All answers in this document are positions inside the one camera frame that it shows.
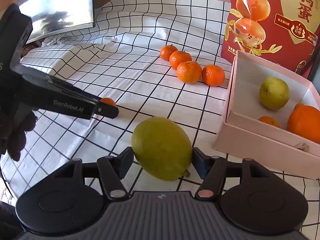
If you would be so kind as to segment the black gloved left hand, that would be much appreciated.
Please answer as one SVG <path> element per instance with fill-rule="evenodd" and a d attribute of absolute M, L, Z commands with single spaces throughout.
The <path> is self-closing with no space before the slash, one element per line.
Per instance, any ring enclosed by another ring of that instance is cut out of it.
<path fill-rule="evenodd" d="M 27 141 L 25 133 L 32 131 L 36 122 L 37 116 L 31 109 L 15 128 L 12 118 L 1 111 L 1 154 L 7 152 L 13 161 L 19 161 Z"/>

